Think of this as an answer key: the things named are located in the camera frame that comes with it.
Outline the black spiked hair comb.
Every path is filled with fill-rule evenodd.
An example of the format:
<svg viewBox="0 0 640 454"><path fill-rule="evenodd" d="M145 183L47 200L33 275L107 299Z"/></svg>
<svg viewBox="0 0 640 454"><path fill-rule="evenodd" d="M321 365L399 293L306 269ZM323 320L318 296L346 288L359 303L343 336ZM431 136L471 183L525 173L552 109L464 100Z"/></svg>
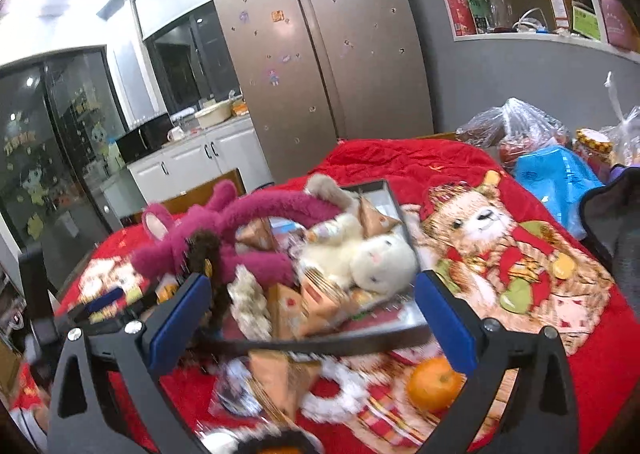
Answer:
<svg viewBox="0 0 640 454"><path fill-rule="evenodd" d="M207 333L216 333L224 322L224 315L231 303L227 287L222 280L220 239L207 229L198 229L186 240L186 245L186 272L202 274L209 280L212 299L204 329Z"/></svg>

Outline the yellow lid jar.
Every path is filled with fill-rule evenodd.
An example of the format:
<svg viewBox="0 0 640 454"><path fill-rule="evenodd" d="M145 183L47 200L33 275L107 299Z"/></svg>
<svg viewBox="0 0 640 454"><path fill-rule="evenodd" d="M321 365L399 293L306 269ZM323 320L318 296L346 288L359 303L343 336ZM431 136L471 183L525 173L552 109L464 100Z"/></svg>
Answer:
<svg viewBox="0 0 640 454"><path fill-rule="evenodd" d="M580 128L575 131L574 151L582 156L587 162L594 165L609 165L611 163L611 153L613 142L597 130L590 128Z"/></svg>

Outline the cream white plush toy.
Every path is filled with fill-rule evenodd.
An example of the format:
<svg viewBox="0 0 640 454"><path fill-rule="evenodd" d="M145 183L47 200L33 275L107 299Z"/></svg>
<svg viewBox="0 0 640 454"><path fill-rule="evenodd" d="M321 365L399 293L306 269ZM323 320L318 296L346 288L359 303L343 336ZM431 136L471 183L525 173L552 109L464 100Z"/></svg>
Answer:
<svg viewBox="0 0 640 454"><path fill-rule="evenodd" d="M317 275L344 291L356 287L384 296L409 286L419 263L407 240L395 232L398 219L379 211L363 195L345 191L326 174L314 174L305 192L334 203L342 212L306 230L299 274Z"/></svg>

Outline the white kitchen cabinet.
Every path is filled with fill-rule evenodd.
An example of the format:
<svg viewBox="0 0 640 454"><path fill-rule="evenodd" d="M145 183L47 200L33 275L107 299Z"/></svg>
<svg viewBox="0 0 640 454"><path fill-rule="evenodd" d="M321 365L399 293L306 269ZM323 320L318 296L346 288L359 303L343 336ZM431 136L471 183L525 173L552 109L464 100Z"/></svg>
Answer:
<svg viewBox="0 0 640 454"><path fill-rule="evenodd" d="M250 116L170 143L128 166L147 203L168 200L238 170L249 192L273 181Z"/></svg>

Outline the black microwave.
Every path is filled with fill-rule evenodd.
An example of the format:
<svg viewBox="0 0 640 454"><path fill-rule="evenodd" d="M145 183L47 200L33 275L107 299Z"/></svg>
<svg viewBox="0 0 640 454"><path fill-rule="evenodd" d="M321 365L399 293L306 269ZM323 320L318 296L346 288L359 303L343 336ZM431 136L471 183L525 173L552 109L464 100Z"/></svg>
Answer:
<svg viewBox="0 0 640 454"><path fill-rule="evenodd" d="M149 119L127 132L116 141L126 165L159 151L168 142L168 133L174 127L167 112Z"/></svg>

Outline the tan triangular pouch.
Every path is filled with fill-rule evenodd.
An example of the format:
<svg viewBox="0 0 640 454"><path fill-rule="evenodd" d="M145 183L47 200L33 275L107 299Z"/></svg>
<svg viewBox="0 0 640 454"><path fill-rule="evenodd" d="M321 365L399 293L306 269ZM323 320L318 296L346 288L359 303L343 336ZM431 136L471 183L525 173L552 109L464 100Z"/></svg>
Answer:
<svg viewBox="0 0 640 454"><path fill-rule="evenodd" d="M284 352L250 351L252 389L277 422L295 422L300 403L320 376L318 360L295 361Z"/></svg>

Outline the silver double door refrigerator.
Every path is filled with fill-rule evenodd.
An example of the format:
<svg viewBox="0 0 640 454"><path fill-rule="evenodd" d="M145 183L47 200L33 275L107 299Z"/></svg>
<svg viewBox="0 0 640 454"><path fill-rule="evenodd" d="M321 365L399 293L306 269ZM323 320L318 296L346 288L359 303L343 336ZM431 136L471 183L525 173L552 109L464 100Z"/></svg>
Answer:
<svg viewBox="0 0 640 454"><path fill-rule="evenodd" d="M408 0L214 0L254 129L277 182L339 142L434 130Z"/></svg>

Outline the pink bunny plush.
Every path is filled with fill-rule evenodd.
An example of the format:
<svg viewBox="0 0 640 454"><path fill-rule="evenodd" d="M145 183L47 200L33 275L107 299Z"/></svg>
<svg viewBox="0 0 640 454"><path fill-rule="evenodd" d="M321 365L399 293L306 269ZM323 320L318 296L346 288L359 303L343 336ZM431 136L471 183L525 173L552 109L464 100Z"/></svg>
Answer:
<svg viewBox="0 0 640 454"><path fill-rule="evenodd" d="M143 227L152 241L132 254L132 267L149 281L158 281L166 274L178 275L186 269L201 271L208 261L213 266L213 277L229 284L235 278L236 268L242 265L264 287L278 283L290 286L296 274L287 253L238 252L235 235L240 227L264 218L290 220L309 229L335 218L352 201L331 177L314 174L310 180L326 186L328 192L268 188L240 196L232 181L223 180L214 186L206 205L192 206L180 219L175 219L160 203L152 203L142 214ZM198 231L213 235L213 257L197 259L191 265L186 258L189 241Z"/></svg>

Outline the orange tangerine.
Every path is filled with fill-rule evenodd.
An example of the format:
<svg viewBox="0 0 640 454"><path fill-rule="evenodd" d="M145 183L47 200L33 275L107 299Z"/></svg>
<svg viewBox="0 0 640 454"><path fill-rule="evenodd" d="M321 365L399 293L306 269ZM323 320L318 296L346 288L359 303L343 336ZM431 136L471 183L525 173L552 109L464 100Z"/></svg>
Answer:
<svg viewBox="0 0 640 454"><path fill-rule="evenodd" d="M445 356L421 362L409 375L406 392L419 412L438 414L457 399L465 377L456 372Z"/></svg>

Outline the clear plastic bag of food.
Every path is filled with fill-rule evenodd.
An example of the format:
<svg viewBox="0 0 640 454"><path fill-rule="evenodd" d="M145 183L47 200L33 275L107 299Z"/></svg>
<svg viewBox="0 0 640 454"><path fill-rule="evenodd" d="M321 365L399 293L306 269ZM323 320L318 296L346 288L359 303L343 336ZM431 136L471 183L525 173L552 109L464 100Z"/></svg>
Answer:
<svg viewBox="0 0 640 454"><path fill-rule="evenodd" d="M475 115L456 130L457 140L493 149L504 169L511 171L518 158L540 148L565 146L568 132L558 119L515 97L502 106Z"/></svg>

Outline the red teddy bear blanket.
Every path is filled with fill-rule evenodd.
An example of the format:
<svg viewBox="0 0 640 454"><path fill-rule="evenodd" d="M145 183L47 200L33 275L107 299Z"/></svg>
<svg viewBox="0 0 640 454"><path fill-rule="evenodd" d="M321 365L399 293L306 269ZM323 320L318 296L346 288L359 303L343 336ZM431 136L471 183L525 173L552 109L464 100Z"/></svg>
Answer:
<svg viewBox="0 0 640 454"><path fill-rule="evenodd" d="M465 192L482 183L486 173L495 180L500 175L497 184L500 200L506 205L513 218L526 226L517 229L516 237L525 237L530 244L527 251L533 253L550 252L551 245L544 246L538 241L546 235L541 229L542 223L553 227L562 238L567 239L568 245L574 247L574 252L566 251L566 255L577 253L588 255L588 252L578 244L578 241L568 235L542 203L526 191L516 180L485 151L471 145L443 139L426 140L352 140L338 144L326 158L309 172L308 177L297 177L283 185L254 192L283 197L284 193L302 192L311 174L329 175L341 185L352 185L370 180L384 179L390 183L390 188L396 198L402 203L417 203L419 221L434 212L434 207L441 208L445 191L451 193L456 185L465 186ZM206 191L204 201L196 202L196 209L202 207L208 212L217 213L239 198L240 191L232 180L220 180L215 186ZM115 237L107 238L107 243L99 247L96 257L106 259L134 252L151 242L151 237L142 237L142 226L134 226L128 231L119 231ZM508 288L521 288L518 296L524 296L525 284L530 288L528 301L531 303L529 313L515 314L503 310L498 302L493 309L498 310L496 318L509 324L509 317L513 317L513 324L535 324L534 331L542 325L533 316L550 316L549 324L559 327L559 331L569 331L570 323L587 324L587 310L596 313L589 316L594 335L592 344L587 342L582 352L577 352L589 336L585 328L579 328L575 337L570 335L567 353L577 352L574 359L569 360L570 369L574 376L577 390L579 416L579 453L588 453L605 434L606 426L611 426L615 415L622 410L622 405L631 395L632 386L639 380L639 323L634 319L630 305L625 301L620 289L613 287L612 279L602 267L605 275L602 285L592 285L594 292L583 291L569 277L559 278L538 270L534 275L534 259L524 251L516 249L513 243L507 244L503 251L491 255L481 252L480 259L475 259L471 265L481 266L480 273L489 275L489 281L494 279L499 283L489 283L488 295L505 295ZM564 302L576 302L574 309L579 310L580 318L571 321L569 316L560 316L552 310L560 310L560 298ZM141 420L134 412L134 407L128 399L122 377L119 374L108 375L107 389L115 390L116 418L125 419L125 435L114 432L119 439L131 443L137 448L143 448L145 453L157 453L149 434L144 429ZM196 374L195 367L181 368L162 379L162 385L167 390L169 399L176 405L178 413L188 427L195 427L196 420L204 418L205 389L213 389L214 377ZM298 416L302 425L316 434L327 453L374 453L371 441L362 442L366 435L360 418L347 419L349 424L320 425L314 424L309 418Z"/></svg>

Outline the tan cardboard carton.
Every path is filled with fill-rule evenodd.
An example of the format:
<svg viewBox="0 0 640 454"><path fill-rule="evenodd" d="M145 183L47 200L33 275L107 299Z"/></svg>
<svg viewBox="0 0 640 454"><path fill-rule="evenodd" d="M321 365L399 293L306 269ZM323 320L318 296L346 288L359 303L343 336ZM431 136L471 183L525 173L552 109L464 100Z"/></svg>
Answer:
<svg viewBox="0 0 640 454"><path fill-rule="evenodd" d="M299 291L277 284L268 289L267 310L271 337L294 340L329 333L359 310L352 294L334 281L328 281L317 269L306 270Z"/></svg>

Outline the black white crochet scrunchie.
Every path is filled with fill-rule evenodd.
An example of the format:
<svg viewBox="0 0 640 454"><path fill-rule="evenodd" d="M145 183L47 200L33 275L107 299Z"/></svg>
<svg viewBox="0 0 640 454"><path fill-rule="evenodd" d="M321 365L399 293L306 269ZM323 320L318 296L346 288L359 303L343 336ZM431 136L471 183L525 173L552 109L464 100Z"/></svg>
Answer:
<svg viewBox="0 0 640 454"><path fill-rule="evenodd" d="M324 453L321 441L297 427L202 428L196 433L209 453Z"/></svg>

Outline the wooden chair back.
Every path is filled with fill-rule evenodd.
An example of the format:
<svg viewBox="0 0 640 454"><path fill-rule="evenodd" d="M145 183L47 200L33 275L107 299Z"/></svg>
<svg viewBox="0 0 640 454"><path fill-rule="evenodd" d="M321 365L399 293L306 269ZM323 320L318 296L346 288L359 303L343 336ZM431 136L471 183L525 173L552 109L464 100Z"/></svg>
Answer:
<svg viewBox="0 0 640 454"><path fill-rule="evenodd" d="M190 191L184 192L174 198L162 201L162 205L169 211L174 219L181 217L181 214L186 213L190 206L201 205L204 206L209 198L213 195L214 187L221 181L231 181L236 189L238 195L244 195L246 193L245 185L242 181L240 171L233 169L229 172L215 177L202 185L198 185Z"/></svg>

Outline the pink bottle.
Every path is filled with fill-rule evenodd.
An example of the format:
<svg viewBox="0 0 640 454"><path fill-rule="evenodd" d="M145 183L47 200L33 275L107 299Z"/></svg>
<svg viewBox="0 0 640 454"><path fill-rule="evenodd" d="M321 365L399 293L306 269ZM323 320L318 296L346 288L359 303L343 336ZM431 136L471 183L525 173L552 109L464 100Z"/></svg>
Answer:
<svg viewBox="0 0 640 454"><path fill-rule="evenodd" d="M620 0L600 0L608 43L629 52L639 52L639 32Z"/></svg>

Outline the anime round badge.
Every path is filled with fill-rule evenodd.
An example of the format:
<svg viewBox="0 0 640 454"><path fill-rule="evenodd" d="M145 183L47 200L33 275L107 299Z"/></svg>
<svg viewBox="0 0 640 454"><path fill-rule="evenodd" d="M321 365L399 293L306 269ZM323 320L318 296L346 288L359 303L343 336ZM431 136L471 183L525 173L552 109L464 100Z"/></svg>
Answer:
<svg viewBox="0 0 640 454"><path fill-rule="evenodd" d="M252 380L247 356L222 362L218 366L209 413L226 411L239 418L254 418L262 414L262 404L250 386Z"/></svg>

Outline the blue plastic bag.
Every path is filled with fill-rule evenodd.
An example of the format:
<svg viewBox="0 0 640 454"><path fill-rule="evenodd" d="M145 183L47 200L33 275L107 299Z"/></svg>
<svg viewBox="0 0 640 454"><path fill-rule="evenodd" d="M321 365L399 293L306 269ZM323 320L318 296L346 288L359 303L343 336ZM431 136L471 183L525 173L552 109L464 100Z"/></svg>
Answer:
<svg viewBox="0 0 640 454"><path fill-rule="evenodd" d="M570 235L577 240L586 237L579 203L603 183L574 151L558 145L539 148L516 159L513 175Z"/></svg>

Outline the black tray box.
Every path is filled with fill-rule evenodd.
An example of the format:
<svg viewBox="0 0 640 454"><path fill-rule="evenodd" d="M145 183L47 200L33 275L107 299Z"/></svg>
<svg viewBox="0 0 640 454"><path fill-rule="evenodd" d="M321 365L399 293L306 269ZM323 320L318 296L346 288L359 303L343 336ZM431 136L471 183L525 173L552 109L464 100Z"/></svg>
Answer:
<svg viewBox="0 0 640 454"><path fill-rule="evenodd" d="M352 289L330 317L314 317L311 296L282 285L266 291L270 335L248 338L231 314L219 328L202 328L196 344L216 356L242 356L250 350L277 350L325 356L363 354L421 347L434 338L413 296L413 286L387 296Z"/></svg>

